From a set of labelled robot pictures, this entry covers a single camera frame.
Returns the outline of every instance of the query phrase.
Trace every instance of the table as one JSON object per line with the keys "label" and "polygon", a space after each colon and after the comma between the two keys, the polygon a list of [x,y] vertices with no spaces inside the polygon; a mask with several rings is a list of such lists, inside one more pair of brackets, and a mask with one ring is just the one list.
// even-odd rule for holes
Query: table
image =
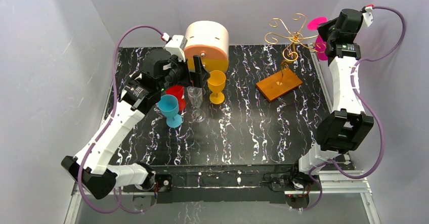
{"label": "table", "polygon": [[[255,84],[279,70],[284,45],[230,46],[229,69],[220,105],[203,89],[202,123],[191,122],[185,92],[184,123],[169,128],[154,106],[125,137],[110,164],[222,165],[292,164],[315,143],[315,130],[329,110],[310,51],[297,47],[299,59],[290,69],[303,81],[292,92],[269,103]],[[123,48],[116,71],[119,92],[125,77],[156,48]],[[111,94],[106,115],[112,108]]]}

